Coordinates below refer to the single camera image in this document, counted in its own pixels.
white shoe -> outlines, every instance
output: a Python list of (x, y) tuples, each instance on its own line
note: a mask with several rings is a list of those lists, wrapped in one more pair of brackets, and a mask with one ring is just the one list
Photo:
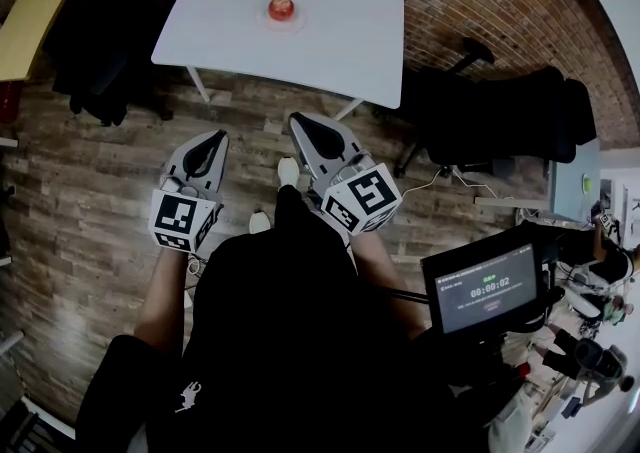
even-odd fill
[(300, 178), (298, 163), (293, 158), (282, 158), (278, 163), (278, 176), (280, 177), (280, 188), (291, 185), (294, 188)]
[(251, 215), (251, 219), (249, 220), (249, 233), (258, 234), (263, 231), (268, 231), (271, 229), (271, 222), (269, 222), (269, 217), (263, 211), (258, 211), (258, 213), (254, 213)]

cable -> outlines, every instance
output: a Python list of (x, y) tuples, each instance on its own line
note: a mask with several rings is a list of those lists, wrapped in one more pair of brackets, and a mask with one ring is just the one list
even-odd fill
[[(440, 172), (442, 172), (443, 168), (440, 168), (438, 170), (438, 172), (436, 172), (436, 175), (433, 176), (433, 179), (428, 182), (426, 185), (422, 185), (422, 186), (416, 186), (415, 188), (409, 188), (408, 190), (405, 190), (404, 193), (402, 194), (402, 198), (404, 199), (404, 196), (407, 195), (409, 192), (413, 192), (414, 190), (421, 190), (423, 188), (427, 188), (428, 186), (431, 186), (433, 183), (435, 183), (436, 178), (440, 175)], [(467, 188), (472, 188), (472, 187), (484, 187), (487, 190), (489, 190), (491, 192), (491, 195), (493, 195), (496, 199), (499, 199), (499, 197), (495, 194), (495, 192), (489, 188), (489, 186), (487, 185), (476, 185), (476, 184), (468, 184), (464, 179), (462, 179), (460, 177), (460, 175), (455, 171), (455, 169), (451, 169), (453, 174), (462, 182), (462, 184), (464, 186), (466, 186)]]
[(187, 263), (187, 271), (191, 274), (191, 275), (195, 275), (196, 277), (198, 277), (198, 279), (200, 278), (200, 269), (203, 266), (206, 266), (207, 262), (202, 259), (199, 256), (196, 256), (195, 254), (189, 254), (189, 261)]
[(470, 185), (470, 184), (467, 184), (467, 182), (466, 182), (464, 179), (462, 179), (462, 178), (460, 177), (460, 174), (458, 174), (458, 173), (456, 172), (456, 170), (455, 170), (455, 169), (453, 169), (453, 168), (452, 168), (452, 169), (451, 169), (451, 172), (453, 172), (453, 175), (454, 175), (454, 176), (456, 176), (456, 177), (460, 180), (460, 182), (461, 182), (464, 186), (466, 186), (467, 188), (474, 188), (474, 187), (477, 187), (477, 188), (486, 188), (487, 190), (489, 190), (489, 192), (491, 192), (491, 195), (493, 195), (493, 197), (494, 197), (494, 198), (496, 198), (496, 199), (499, 199), (499, 198), (500, 198), (500, 197), (498, 197), (498, 196), (496, 195), (496, 193), (495, 193), (491, 188), (489, 188), (489, 186), (488, 186), (488, 185), (482, 185), (482, 184), (480, 184), (480, 185), (471, 184), (471, 185)]
[(566, 275), (566, 277), (564, 279), (561, 279), (560, 282), (571, 281), (571, 282), (575, 282), (576, 284), (582, 284), (579, 280), (577, 280), (573, 276), (573, 272), (575, 271), (575, 267), (571, 268), (571, 270), (567, 271), (566, 268), (564, 268), (561, 264), (556, 263), (556, 268), (559, 268), (560, 271)]
[(409, 188), (408, 190), (405, 190), (404, 193), (402, 194), (402, 198), (404, 199), (404, 196), (407, 195), (409, 192), (413, 192), (414, 190), (422, 190), (423, 188), (426, 188), (427, 186), (431, 186), (433, 183), (435, 183), (436, 178), (440, 175), (440, 172), (442, 172), (442, 168), (440, 168), (438, 170), (438, 172), (436, 172), (436, 175), (433, 176), (433, 179), (431, 180), (430, 183), (427, 183), (426, 185), (422, 185), (422, 186), (416, 186), (415, 188)]

table leg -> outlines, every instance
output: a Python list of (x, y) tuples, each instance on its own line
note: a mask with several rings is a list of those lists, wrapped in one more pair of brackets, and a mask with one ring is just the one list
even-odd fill
[(24, 338), (24, 332), (18, 330), (11, 334), (7, 339), (5, 339), (2, 343), (0, 343), (0, 355), (4, 355), (8, 352), (12, 346), (18, 343), (20, 340)]
[(189, 71), (189, 74), (191, 75), (191, 79), (193, 80), (193, 83), (195, 83), (196, 87), (198, 87), (198, 90), (200, 91), (200, 95), (202, 96), (202, 99), (204, 99), (204, 102), (208, 103), (209, 101), (211, 101), (211, 98), (209, 97), (209, 93), (207, 92), (207, 89), (204, 88), (204, 85), (202, 84), (202, 80), (198, 75), (198, 71), (196, 71), (196, 68), (188, 65), (187, 71)]
[(476, 197), (473, 202), (479, 206), (498, 206), (501, 208), (527, 208), (548, 210), (549, 201), (545, 199), (494, 199), (493, 197)]
[(351, 110), (353, 110), (358, 105), (362, 104), (362, 101), (363, 101), (362, 99), (354, 99), (353, 101), (351, 101), (351, 103), (349, 103), (342, 110), (340, 110), (340, 112), (338, 112), (338, 114), (334, 117), (334, 119), (339, 121), (340, 119), (344, 118), (346, 115), (349, 114)]

timer display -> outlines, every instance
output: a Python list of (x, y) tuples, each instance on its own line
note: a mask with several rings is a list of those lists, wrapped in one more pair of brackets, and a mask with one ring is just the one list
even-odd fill
[(495, 291), (497, 289), (504, 288), (508, 284), (509, 284), (509, 277), (504, 277), (504, 278), (500, 279), (498, 282), (492, 282), (491, 284), (487, 284), (484, 288), (472, 289), (471, 290), (471, 298), (476, 298), (476, 297), (479, 297), (480, 295), (484, 295), (486, 293), (490, 293), (491, 291)]
[(533, 247), (526, 245), (436, 279), (444, 332), (516, 309), (537, 296)]

monitor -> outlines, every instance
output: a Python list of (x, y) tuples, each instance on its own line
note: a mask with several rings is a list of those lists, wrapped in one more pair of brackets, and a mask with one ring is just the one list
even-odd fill
[(529, 229), (515, 227), (422, 260), (436, 331), (482, 338), (540, 314), (547, 290)]
[(471, 327), (536, 298), (533, 246), (436, 279), (443, 332)]

